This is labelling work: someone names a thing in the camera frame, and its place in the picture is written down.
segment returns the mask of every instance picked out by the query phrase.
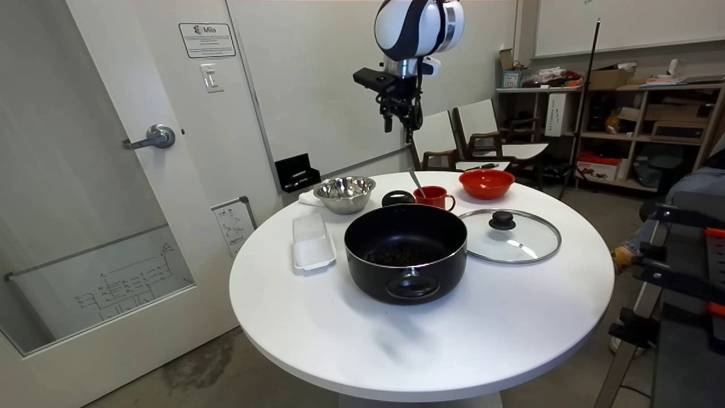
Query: red bowl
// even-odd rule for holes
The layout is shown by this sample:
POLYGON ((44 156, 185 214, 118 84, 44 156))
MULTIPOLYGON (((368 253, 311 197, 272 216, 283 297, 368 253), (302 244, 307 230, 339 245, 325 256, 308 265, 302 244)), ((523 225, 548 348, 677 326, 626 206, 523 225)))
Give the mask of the red bowl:
POLYGON ((499 201, 516 182, 511 172, 499 171, 468 171, 458 178, 463 189, 478 201, 499 201))

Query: metal pole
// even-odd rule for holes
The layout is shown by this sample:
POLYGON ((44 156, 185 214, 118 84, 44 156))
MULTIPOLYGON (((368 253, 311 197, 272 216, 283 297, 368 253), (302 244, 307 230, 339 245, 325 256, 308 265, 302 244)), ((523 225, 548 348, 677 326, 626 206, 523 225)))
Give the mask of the metal pole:
POLYGON ((581 139, 583 139, 586 106, 589 100, 589 79, 592 79, 592 66, 595 66, 595 55, 596 55, 596 43, 599 43, 599 29, 600 29, 600 20, 596 20, 596 26, 595 26, 595 38, 592 38, 592 50, 589 50, 589 62, 588 62, 586 84, 583 84, 583 99, 581 99, 581 106, 575 112, 574 140, 571 140, 571 153, 569 153, 569 171, 565 176, 559 201, 565 197, 565 189, 575 178, 575 171, 579 171, 575 156, 579 156, 581 139))

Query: stainless steel bowl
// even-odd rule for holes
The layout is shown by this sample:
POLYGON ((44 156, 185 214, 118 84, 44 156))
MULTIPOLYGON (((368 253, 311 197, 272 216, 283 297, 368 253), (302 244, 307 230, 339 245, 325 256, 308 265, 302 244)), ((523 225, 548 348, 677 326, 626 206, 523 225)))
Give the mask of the stainless steel bowl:
POLYGON ((333 214, 360 214, 377 189, 368 178, 333 178, 313 189, 315 197, 333 214))

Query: lid knob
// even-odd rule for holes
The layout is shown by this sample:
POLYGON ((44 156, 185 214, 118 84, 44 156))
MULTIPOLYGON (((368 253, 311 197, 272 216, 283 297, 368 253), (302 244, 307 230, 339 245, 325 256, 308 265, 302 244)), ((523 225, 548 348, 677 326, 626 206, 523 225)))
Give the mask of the lid knob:
POLYGON ((515 216, 511 212, 496 212, 490 221, 490 227, 493 230, 499 230, 499 232, 507 232, 507 230, 515 230, 516 222, 515 222, 515 216))

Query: cable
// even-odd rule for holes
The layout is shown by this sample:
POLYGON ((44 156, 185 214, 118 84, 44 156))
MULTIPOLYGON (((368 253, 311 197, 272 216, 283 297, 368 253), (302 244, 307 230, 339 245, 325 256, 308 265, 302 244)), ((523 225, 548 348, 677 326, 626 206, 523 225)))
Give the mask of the cable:
POLYGON ((648 348, 638 348, 638 349, 640 349, 640 351, 635 351, 632 360, 640 360, 640 359, 648 356, 650 349, 655 349, 655 348, 650 348, 650 349, 648 349, 648 348))
POLYGON ((648 394, 648 393, 644 393, 644 391, 640 391, 640 388, 632 388, 632 385, 620 385, 621 391, 630 391, 630 393, 635 393, 635 394, 640 394, 640 397, 644 397, 644 400, 652 400, 652 394, 648 394))

